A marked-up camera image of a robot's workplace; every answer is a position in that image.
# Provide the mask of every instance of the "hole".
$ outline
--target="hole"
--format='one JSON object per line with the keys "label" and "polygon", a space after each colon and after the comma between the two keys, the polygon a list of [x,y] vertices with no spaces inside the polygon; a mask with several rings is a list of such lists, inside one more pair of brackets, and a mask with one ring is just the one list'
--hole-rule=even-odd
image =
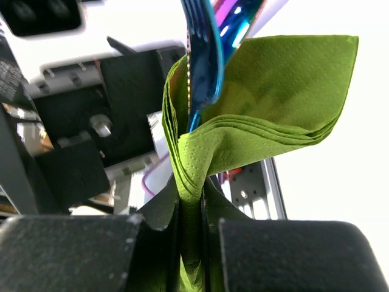
{"label": "hole", "polygon": [[146,165],[150,165],[150,164],[152,164],[152,163],[153,163],[153,161],[151,160],[150,157],[145,158],[145,164],[146,164]]}
{"label": "hole", "polygon": [[75,86],[81,86],[81,84],[83,83],[83,82],[81,81],[81,79],[79,78],[79,76],[78,76],[76,73],[74,73],[74,72],[72,72],[72,73],[69,75],[69,78],[72,80],[72,82],[73,82],[73,84],[74,84]]}
{"label": "hole", "polygon": [[43,71],[43,76],[45,77],[55,77],[54,72],[51,69],[46,69]]}
{"label": "hole", "polygon": [[43,93],[49,93],[50,92],[50,88],[49,88],[49,85],[47,85],[46,82],[44,83],[41,83],[39,85],[37,85],[39,90]]}
{"label": "hole", "polygon": [[122,172],[125,176],[131,175],[131,171],[128,167],[126,167],[125,169],[122,169]]}
{"label": "hole", "polygon": [[173,59],[174,62],[177,62],[178,60],[181,59],[181,58],[180,58],[180,55],[178,54],[178,52],[174,51],[174,52],[172,53],[172,59]]}

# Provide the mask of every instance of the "screw head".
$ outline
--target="screw head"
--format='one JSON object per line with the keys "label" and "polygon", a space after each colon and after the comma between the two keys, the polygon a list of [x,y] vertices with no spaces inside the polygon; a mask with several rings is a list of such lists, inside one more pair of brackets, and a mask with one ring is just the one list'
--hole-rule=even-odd
{"label": "screw head", "polygon": [[247,199],[249,197],[248,194],[245,191],[243,191],[243,190],[241,191],[241,196],[244,199]]}
{"label": "screw head", "polygon": [[69,78],[70,78],[70,80],[72,80],[72,82],[75,86],[81,86],[83,83],[81,81],[81,79],[79,78],[79,76],[74,72],[70,74]]}
{"label": "screw head", "polygon": [[37,87],[38,87],[39,90],[40,90],[42,93],[44,93],[44,94],[50,93],[49,85],[47,85],[46,82],[42,82],[42,83],[38,84]]}
{"label": "screw head", "polygon": [[103,114],[97,114],[92,116],[89,120],[92,128],[100,137],[108,137],[111,135],[111,126],[112,122],[108,119],[107,116]]}

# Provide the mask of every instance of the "red component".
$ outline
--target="red component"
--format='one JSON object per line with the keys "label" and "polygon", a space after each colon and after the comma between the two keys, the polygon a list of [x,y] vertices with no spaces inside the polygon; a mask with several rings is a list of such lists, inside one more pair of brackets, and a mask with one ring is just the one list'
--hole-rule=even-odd
{"label": "red component", "polygon": [[237,173],[241,172],[242,168],[239,167],[237,169],[229,170],[228,173],[224,173],[224,179],[226,181],[232,181],[233,176],[236,175]]}

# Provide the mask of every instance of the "embossed dot pattern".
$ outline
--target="embossed dot pattern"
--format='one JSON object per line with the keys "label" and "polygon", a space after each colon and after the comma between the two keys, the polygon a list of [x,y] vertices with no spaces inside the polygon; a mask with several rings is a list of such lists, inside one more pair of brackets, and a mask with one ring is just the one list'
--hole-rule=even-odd
{"label": "embossed dot pattern", "polygon": [[163,123],[184,202],[182,260],[192,281],[206,176],[324,140],[342,112],[357,48],[358,37],[346,35],[246,40],[225,70],[220,101],[188,134],[186,59],[172,67]]}

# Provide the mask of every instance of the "cable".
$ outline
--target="cable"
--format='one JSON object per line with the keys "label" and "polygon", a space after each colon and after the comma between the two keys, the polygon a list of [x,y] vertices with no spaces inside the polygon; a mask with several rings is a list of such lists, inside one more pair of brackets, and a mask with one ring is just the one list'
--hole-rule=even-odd
{"label": "cable", "polygon": [[225,182],[224,175],[225,175],[224,172],[218,173],[218,180],[219,180],[220,185],[224,184],[224,182]]}
{"label": "cable", "polygon": [[12,117],[12,121],[15,123],[42,123],[42,121],[35,120],[35,119],[22,119],[20,117],[15,117],[15,116],[11,116],[11,117]]}
{"label": "cable", "polygon": [[155,171],[155,169],[157,169],[158,166],[160,166],[167,158],[169,157],[169,152],[166,153],[165,155],[163,155],[159,161],[157,163],[155,163],[149,170],[146,171],[145,175],[143,176],[142,178],[142,187],[143,187],[143,190],[145,191],[145,193],[147,193],[148,195],[154,197],[156,194],[153,193],[146,185],[146,180],[147,178],[150,176],[150,174],[152,174],[152,172]]}
{"label": "cable", "polygon": [[242,168],[241,167],[239,167],[237,169],[229,170],[228,173],[224,175],[224,178],[225,178],[226,181],[232,181],[234,175],[236,175],[239,172],[242,172]]}

